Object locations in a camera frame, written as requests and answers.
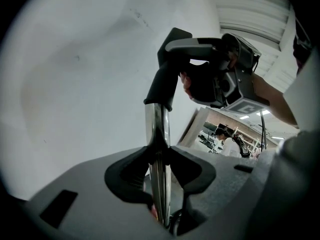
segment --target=gray surface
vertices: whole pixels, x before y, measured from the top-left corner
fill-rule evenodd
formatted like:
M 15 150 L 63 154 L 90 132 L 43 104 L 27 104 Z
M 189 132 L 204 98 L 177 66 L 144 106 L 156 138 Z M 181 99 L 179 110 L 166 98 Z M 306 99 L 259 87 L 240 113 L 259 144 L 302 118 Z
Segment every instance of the gray surface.
M 270 163 L 263 162 L 267 155 L 262 153 L 257 166 L 248 174 L 236 171 L 233 166 L 254 165 L 254 160 L 214 155 L 186 147 L 173 148 L 185 150 L 208 161 L 217 171 L 217 178 L 208 189 L 191 198 L 194 208 L 207 215 L 217 216 L 210 217 L 178 239 L 238 239 L 267 178 Z M 61 232 L 77 239 L 172 239 L 146 205 L 123 202 L 110 192 L 104 182 L 109 165 L 137 150 L 131 149 L 76 165 L 37 193 L 26 204 L 26 209 L 43 226 L 46 223 L 39 219 L 39 214 L 62 190 L 74 191 L 78 196 L 59 227 Z M 171 204 L 172 210 L 175 210 L 182 203 L 181 189 L 176 188 L 176 184 L 172 186 Z M 58 230 L 48 225 L 45 227 L 53 234 L 58 233 Z

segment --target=ceiling light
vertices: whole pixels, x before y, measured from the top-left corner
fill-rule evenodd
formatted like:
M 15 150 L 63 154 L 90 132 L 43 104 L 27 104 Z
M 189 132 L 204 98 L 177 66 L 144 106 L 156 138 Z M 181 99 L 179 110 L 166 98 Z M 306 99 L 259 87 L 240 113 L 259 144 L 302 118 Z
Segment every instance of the ceiling light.
M 262 115 L 270 114 L 268 110 L 262 111 Z
M 282 137 L 275 137 L 275 136 L 271 136 L 271 138 L 278 139 L 278 140 L 284 140 L 285 139 L 285 138 L 282 138 Z

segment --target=black rectangle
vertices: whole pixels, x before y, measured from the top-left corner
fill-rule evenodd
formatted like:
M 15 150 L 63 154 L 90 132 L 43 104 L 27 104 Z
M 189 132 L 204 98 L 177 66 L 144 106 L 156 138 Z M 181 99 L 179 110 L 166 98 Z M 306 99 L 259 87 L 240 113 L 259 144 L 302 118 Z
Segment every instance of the black rectangle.
M 40 218 L 57 229 L 77 195 L 78 193 L 62 190 L 40 214 Z

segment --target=silver metal tube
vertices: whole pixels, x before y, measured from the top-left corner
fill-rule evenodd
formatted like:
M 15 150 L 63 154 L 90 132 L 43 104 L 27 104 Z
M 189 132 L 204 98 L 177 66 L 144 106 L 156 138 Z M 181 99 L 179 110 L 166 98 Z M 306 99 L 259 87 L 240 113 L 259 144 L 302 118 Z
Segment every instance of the silver metal tube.
M 148 145 L 155 139 L 163 139 L 170 147 L 169 111 L 161 104 L 145 105 L 146 141 Z M 165 165 L 165 153 L 160 145 L 155 147 L 155 162 L 149 164 L 151 188 L 157 218 L 165 227 L 169 225 L 171 201 L 171 168 Z

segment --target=person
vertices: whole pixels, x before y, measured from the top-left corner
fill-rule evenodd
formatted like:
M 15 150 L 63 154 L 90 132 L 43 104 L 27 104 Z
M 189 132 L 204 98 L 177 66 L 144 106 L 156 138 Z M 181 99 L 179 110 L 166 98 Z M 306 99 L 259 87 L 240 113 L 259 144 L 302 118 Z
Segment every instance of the person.
M 259 146 L 258 146 L 258 148 L 255 150 L 255 152 L 254 152 L 254 154 L 252 155 L 252 157 L 254 158 L 254 159 L 258 159 L 259 158 L 259 156 L 260 156 L 260 154 L 261 154 L 261 151 L 262 151 L 262 148 L 264 148 L 265 147 L 265 144 L 260 144 Z
M 233 141 L 230 134 L 226 130 L 217 128 L 215 130 L 215 135 L 219 141 L 222 141 L 223 144 L 222 151 L 220 153 L 221 155 L 241 158 L 239 145 Z
M 314 46 L 315 42 L 311 42 L 311 40 L 315 40 L 315 33 L 317 32 L 316 27 L 317 24 L 308 24 L 307 12 L 308 6 L 310 6 L 309 1 L 307 3 L 303 3 L 301 0 L 290 0 L 293 4 L 293 8 L 295 10 L 296 16 L 296 35 L 293 41 L 293 56 L 296 59 L 297 63 L 297 75 L 303 69 L 304 64 L 306 63 L 311 50 Z M 237 67 L 237 57 L 236 55 L 230 53 L 230 62 L 228 68 L 232 70 L 234 67 Z M 180 73 L 181 81 L 183 83 L 184 91 L 189 95 L 190 99 L 193 98 L 192 93 L 190 92 L 190 86 L 192 84 L 192 80 L 187 76 L 185 72 Z M 261 98 L 264 98 L 269 101 L 270 106 L 268 110 L 279 120 L 292 125 L 294 127 L 298 127 L 296 119 L 290 110 L 286 100 L 283 97 L 283 93 L 277 90 L 276 88 L 269 85 L 262 77 L 252 74 L 252 83 L 255 90 L 255 94 Z

